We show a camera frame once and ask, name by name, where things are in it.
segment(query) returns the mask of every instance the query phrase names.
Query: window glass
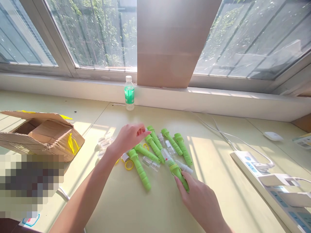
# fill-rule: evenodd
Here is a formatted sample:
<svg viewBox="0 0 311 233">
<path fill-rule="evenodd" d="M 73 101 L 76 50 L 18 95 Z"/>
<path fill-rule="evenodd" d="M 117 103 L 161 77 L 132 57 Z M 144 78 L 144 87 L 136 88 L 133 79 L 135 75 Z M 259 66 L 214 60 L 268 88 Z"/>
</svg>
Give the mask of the window glass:
<svg viewBox="0 0 311 233">
<path fill-rule="evenodd" d="M 310 49 L 309 0 L 223 0 L 194 73 L 274 80 Z"/>
<path fill-rule="evenodd" d="M 0 0 L 0 62 L 57 66 L 18 0 Z"/>
<path fill-rule="evenodd" d="M 137 71 L 133 0 L 47 0 L 77 68 Z"/>
</svg>

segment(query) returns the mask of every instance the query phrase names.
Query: power strip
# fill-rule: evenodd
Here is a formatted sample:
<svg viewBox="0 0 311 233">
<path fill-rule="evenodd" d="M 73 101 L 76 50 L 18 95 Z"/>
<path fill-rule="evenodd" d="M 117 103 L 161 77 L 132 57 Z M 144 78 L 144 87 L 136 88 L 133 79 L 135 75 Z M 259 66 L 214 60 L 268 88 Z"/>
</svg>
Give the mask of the power strip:
<svg viewBox="0 0 311 233">
<path fill-rule="evenodd" d="M 279 195 L 288 193 L 283 186 L 267 187 L 263 185 L 258 176 L 270 173 L 263 173 L 256 169 L 254 163 L 258 163 L 258 161 L 250 152 L 234 151 L 230 155 L 291 232 L 311 233 L 310 212 L 303 207 L 288 205 Z"/>
</svg>

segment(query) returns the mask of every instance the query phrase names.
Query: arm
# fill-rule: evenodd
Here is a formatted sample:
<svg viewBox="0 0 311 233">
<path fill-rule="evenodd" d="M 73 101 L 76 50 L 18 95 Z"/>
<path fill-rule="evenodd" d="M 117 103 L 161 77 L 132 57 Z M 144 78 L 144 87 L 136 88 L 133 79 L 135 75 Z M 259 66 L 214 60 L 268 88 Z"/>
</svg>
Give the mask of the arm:
<svg viewBox="0 0 311 233">
<path fill-rule="evenodd" d="M 181 181 L 175 177 L 182 201 L 205 232 L 234 233 L 222 216 L 214 191 L 189 173 L 181 173 L 190 189 L 187 193 Z"/>
<path fill-rule="evenodd" d="M 150 133 L 145 131 L 144 124 L 123 126 L 115 141 L 107 148 L 104 157 L 65 205 L 50 233 L 83 232 L 118 158 Z"/>
</svg>

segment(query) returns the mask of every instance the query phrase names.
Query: white computer mouse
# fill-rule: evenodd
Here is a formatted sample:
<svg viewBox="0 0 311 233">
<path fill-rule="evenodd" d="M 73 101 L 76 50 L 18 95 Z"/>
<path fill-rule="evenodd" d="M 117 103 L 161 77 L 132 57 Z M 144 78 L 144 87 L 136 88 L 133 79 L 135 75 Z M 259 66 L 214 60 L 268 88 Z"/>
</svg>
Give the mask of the white computer mouse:
<svg viewBox="0 0 311 233">
<path fill-rule="evenodd" d="M 263 134 L 264 136 L 269 138 L 271 141 L 283 141 L 284 140 L 280 135 L 274 132 L 264 132 Z"/>
</svg>

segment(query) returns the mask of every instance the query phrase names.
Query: green plastic tube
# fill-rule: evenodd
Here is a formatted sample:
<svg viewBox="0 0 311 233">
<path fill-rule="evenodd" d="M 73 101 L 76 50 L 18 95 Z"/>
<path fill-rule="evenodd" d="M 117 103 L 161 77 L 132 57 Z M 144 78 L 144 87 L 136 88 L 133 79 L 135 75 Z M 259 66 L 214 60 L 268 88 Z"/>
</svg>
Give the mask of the green plastic tube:
<svg viewBox="0 0 311 233">
<path fill-rule="evenodd" d="M 138 144 L 137 146 L 135 146 L 134 149 L 135 149 L 135 151 L 142 153 L 144 156 L 147 156 L 148 158 L 150 158 L 152 161 L 154 161 L 156 163 L 161 162 L 161 160 L 157 156 L 155 156 L 153 153 L 149 152 L 147 149 L 143 148 L 143 146 L 141 144 Z"/>
<path fill-rule="evenodd" d="M 189 185 L 185 178 L 182 176 L 180 167 L 176 164 L 175 160 L 169 155 L 168 151 L 165 148 L 161 150 L 161 153 L 166 160 L 166 164 L 168 165 L 170 172 L 173 175 L 177 176 L 178 179 L 180 179 L 182 185 L 188 193 Z"/>
<path fill-rule="evenodd" d="M 129 153 L 128 153 L 130 159 L 133 161 L 135 167 L 136 167 L 136 170 L 138 172 L 138 175 L 140 177 L 140 179 L 142 180 L 142 183 L 145 187 L 145 189 L 147 191 L 149 191 L 151 189 L 151 184 L 148 180 L 148 177 L 138 159 L 138 154 L 136 153 L 136 151 L 134 149 L 130 150 Z"/>
<path fill-rule="evenodd" d="M 159 150 L 161 150 L 163 147 L 161 145 L 160 140 L 158 139 L 158 137 L 156 136 L 155 130 L 152 126 L 148 126 L 147 129 L 149 131 L 151 131 L 151 137 L 154 139 L 156 146 L 159 148 Z"/>
<path fill-rule="evenodd" d="M 148 135 L 147 137 L 145 137 L 147 143 L 151 146 L 151 148 L 153 149 L 153 151 L 155 152 L 155 154 L 157 155 L 157 157 L 161 160 L 161 163 L 165 164 L 165 160 L 161 154 L 161 151 L 159 150 L 159 148 L 156 146 L 153 137 L 151 137 L 150 135 Z"/>
<path fill-rule="evenodd" d="M 182 151 L 179 148 L 179 146 L 176 144 L 176 142 L 174 141 L 174 139 L 170 136 L 169 131 L 167 129 L 163 129 L 161 130 L 161 133 L 164 137 L 166 137 L 169 142 L 172 144 L 172 146 L 174 147 L 174 149 L 176 150 L 177 154 L 182 155 Z"/>
<path fill-rule="evenodd" d="M 177 144 L 179 145 L 181 151 L 182 151 L 182 155 L 184 156 L 185 160 L 186 160 L 186 163 L 188 166 L 192 166 L 193 165 L 193 162 L 192 162 L 192 159 L 187 151 L 187 148 L 184 144 L 184 139 L 182 138 L 181 134 L 180 133 L 176 133 L 175 135 L 175 139 L 176 139 L 176 142 Z"/>
</svg>

